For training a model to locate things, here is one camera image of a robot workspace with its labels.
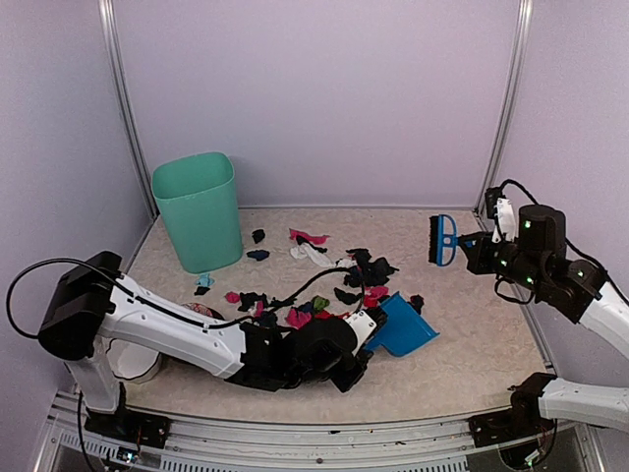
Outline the blue hand brush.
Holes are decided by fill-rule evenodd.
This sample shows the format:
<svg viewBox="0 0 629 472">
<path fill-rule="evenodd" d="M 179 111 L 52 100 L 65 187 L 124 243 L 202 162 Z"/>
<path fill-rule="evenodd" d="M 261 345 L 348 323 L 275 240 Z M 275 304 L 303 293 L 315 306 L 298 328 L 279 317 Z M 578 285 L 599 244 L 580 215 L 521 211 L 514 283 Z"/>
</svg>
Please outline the blue hand brush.
<svg viewBox="0 0 629 472">
<path fill-rule="evenodd" d="M 473 240 L 460 243 L 455 219 L 449 214 L 432 215 L 429 218 L 429 262 L 436 266 L 449 266 L 458 248 L 471 249 Z"/>
</svg>

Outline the teal plastic waste bin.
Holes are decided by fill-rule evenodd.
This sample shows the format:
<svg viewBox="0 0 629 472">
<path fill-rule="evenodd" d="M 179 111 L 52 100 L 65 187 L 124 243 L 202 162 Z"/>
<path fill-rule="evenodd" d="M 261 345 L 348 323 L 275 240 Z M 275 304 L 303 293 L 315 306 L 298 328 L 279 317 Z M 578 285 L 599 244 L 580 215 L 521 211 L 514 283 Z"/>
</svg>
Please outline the teal plastic waste bin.
<svg viewBox="0 0 629 472">
<path fill-rule="evenodd" d="M 212 271 L 242 257 L 235 170 L 227 155 L 206 152 L 162 164 L 151 189 L 185 271 Z"/>
</svg>

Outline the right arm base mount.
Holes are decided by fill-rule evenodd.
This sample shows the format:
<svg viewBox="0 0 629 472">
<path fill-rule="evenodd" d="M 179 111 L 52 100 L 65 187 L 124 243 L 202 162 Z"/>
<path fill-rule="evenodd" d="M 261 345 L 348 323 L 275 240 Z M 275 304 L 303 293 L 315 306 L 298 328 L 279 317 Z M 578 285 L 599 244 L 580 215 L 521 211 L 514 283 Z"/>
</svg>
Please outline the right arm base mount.
<svg viewBox="0 0 629 472">
<path fill-rule="evenodd" d="M 475 447 L 507 443 L 552 430 L 554 422 L 542 416 L 539 400 L 547 385 L 556 379 L 553 374 L 531 374 L 519 385 L 510 387 L 508 408 L 472 416 L 468 425 Z"/>
</svg>

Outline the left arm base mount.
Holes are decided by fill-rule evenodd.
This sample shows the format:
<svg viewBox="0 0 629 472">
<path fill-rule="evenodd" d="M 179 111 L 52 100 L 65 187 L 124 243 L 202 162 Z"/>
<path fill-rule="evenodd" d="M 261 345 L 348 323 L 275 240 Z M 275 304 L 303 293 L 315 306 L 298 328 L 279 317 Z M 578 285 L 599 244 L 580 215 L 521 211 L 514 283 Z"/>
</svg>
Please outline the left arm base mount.
<svg viewBox="0 0 629 472">
<path fill-rule="evenodd" d="M 163 449 L 170 432 L 171 420 L 165 416 L 129 409 L 125 386 L 119 383 L 117 408 L 110 413 L 86 407 L 86 429 L 122 441 L 134 443 L 137 448 L 149 446 Z"/>
</svg>

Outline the blue plastic dustpan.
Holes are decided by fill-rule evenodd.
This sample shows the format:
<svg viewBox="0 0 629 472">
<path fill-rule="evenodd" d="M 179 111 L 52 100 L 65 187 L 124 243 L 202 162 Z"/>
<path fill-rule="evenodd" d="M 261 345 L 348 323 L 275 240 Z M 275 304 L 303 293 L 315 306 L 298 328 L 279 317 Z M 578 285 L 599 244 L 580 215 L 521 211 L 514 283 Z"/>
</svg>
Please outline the blue plastic dustpan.
<svg viewBox="0 0 629 472">
<path fill-rule="evenodd" d="M 366 344 L 366 349 L 371 352 L 383 348 L 394 357 L 404 357 L 439 336 L 400 292 L 383 299 L 377 307 L 388 319 L 385 326 Z"/>
</svg>

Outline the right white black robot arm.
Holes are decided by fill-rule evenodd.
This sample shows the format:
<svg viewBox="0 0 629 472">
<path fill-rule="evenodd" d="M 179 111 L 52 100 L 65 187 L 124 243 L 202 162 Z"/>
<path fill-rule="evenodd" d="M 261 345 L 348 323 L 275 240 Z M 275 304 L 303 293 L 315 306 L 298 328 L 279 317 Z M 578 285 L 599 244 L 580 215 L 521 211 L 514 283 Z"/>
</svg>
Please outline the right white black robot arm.
<svg viewBox="0 0 629 472">
<path fill-rule="evenodd" d="M 468 271 L 528 290 L 534 302 L 549 305 L 626 355 L 628 303 L 603 268 L 586 259 L 567 259 L 564 213 L 527 205 L 520 207 L 518 222 L 515 238 L 502 229 L 458 236 Z M 627 431 L 628 391 L 534 373 L 513 386 L 508 408 L 474 416 L 470 423 L 481 434 L 496 429 L 517 439 L 548 430 L 555 420 Z"/>
</svg>

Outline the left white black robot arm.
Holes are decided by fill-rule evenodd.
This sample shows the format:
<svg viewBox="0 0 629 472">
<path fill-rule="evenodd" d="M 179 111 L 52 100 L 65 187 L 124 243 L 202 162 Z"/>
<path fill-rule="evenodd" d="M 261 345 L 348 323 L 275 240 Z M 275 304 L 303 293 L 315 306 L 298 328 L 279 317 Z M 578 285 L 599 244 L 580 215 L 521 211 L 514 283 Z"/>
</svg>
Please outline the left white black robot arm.
<svg viewBox="0 0 629 472">
<path fill-rule="evenodd" d="M 36 333 L 9 323 L 65 362 L 86 408 L 119 438 L 138 426 L 135 411 L 98 340 L 128 341 L 185 361 L 230 384 L 275 392 L 304 383 L 332 382 L 349 391 L 371 358 L 367 343 L 384 327 L 381 309 L 358 308 L 345 317 L 315 318 L 300 328 L 265 325 L 251 315 L 227 322 L 203 316 L 140 286 L 103 251 L 87 261 L 53 258 L 35 263 L 10 282 L 5 310 L 13 314 L 18 283 L 31 272 L 69 265 L 59 279 Z"/>
</svg>

